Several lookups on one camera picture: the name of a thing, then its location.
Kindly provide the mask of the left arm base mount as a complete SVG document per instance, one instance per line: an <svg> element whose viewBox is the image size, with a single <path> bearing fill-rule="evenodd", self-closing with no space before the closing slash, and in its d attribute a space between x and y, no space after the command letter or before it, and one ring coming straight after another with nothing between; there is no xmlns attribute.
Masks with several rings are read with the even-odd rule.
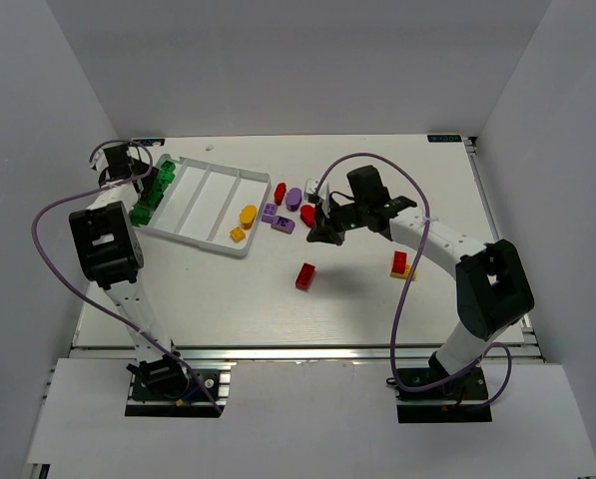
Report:
<svg viewBox="0 0 596 479"><path fill-rule="evenodd" d="M171 357L138 364L127 370L131 381L125 406L126 417L219 418L223 409L223 372L199 369L194 376Z"/></svg>

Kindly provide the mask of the yellow oval lego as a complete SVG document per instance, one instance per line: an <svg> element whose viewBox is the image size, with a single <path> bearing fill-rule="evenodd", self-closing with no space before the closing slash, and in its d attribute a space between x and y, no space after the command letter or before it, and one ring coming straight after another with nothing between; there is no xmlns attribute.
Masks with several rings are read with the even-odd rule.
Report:
<svg viewBox="0 0 596 479"><path fill-rule="evenodd" d="M256 206L254 205L247 205L245 206L240 214L239 214L239 221L240 221L240 225L244 230L249 230L257 217L258 214L258 209Z"/></svg>

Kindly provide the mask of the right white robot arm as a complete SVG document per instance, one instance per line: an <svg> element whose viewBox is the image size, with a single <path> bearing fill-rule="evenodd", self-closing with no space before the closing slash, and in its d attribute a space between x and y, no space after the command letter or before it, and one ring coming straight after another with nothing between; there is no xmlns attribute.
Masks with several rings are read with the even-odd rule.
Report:
<svg viewBox="0 0 596 479"><path fill-rule="evenodd" d="M352 195L345 205L332 198L326 180L309 180L304 198L315 206L309 242L341 245L346 233L366 228L415 249L455 281L459 321L429 360L419 385L399 382L407 393L439 388L467 374L498 337L533 309L535 301L518 251L506 239L484 242L464 235L405 197L392 197L373 166L347 175Z"/></svg>

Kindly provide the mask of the red yellow lego stack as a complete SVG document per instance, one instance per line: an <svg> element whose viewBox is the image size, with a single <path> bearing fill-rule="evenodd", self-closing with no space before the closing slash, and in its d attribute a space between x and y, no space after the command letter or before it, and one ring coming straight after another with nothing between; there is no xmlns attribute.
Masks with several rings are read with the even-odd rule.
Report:
<svg viewBox="0 0 596 479"><path fill-rule="evenodd" d="M400 250L394 252L390 275L401 279L412 277L413 280L416 280L416 274L411 273L411 265L408 263L406 252Z"/></svg>

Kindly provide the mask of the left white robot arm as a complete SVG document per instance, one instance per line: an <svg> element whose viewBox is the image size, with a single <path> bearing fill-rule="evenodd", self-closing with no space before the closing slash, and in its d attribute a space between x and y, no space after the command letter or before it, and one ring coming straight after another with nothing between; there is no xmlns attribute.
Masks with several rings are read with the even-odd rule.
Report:
<svg viewBox="0 0 596 479"><path fill-rule="evenodd" d="M114 303L134 345L128 366L136 379L159 398L176 400L190 386L183 365L173 358L174 343L153 312L140 279L145 260L129 212L156 185L158 170L133 157L136 143L107 142L93 157L106 190L85 209L69 214L77 256L86 279Z"/></svg>

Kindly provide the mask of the green long lego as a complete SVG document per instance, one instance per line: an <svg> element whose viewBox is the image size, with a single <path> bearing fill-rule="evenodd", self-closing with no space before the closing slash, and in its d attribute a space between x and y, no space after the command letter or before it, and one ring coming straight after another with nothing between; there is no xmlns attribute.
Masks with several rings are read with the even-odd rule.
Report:
<svg viewBox="0 0 596 479"><path fill-rule="evenodd" d="M165 172L172 172L176 168L176 165L173 161L165 160L161 164L161 170Z"/></svg>

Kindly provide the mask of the green rectangular lego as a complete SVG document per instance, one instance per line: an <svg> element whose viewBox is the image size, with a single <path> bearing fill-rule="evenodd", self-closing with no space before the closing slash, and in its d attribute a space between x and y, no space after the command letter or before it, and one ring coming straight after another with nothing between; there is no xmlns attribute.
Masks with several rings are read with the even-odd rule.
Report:
<svg viewBox="0 0 596 479"><path fill-rule="evenodd" d="M151 194L149 196L149 198L147 199L147 204L149 205L150 208L156 209L158 207L159 203L161 202L161 200L163 199L163 197L164 197L163 193Z"/></svg>

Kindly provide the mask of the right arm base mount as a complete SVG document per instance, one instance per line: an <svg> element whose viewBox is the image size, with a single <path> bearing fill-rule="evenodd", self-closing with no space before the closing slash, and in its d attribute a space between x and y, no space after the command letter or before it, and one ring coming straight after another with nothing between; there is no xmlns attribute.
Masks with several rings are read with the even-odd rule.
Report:
<svg viewBox="0 0 596 479"><path fill-rule="evenodd" d="M488 388L483 371L475 367L465 376L423 392L406 392L393 377L386 384L395 391L397 420L400 424L489 423Z"/></svg>

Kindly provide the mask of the small green number lego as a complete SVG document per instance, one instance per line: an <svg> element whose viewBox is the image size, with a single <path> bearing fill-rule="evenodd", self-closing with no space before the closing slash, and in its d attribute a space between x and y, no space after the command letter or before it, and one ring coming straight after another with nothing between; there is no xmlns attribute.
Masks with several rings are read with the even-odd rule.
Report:
<svg viewBox="0 0 596 479"><path fill-rule="evenodd" d="M174 180L174 178L175 178L175 174L172 172L165 172L165 171L159 172L159 180L165 184L170 184Z"/></svg>

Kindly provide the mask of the green square lego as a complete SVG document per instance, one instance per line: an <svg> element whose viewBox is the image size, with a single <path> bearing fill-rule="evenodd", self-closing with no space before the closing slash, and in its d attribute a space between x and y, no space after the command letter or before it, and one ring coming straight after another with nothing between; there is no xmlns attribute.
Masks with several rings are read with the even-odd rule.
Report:
<svg viewBox="0 0 596 479"><path fill-rule="evenodd" d="M159 192L164 192L168 188L169 185L170 185L169 182L156 182L155 188Z"/></svg>

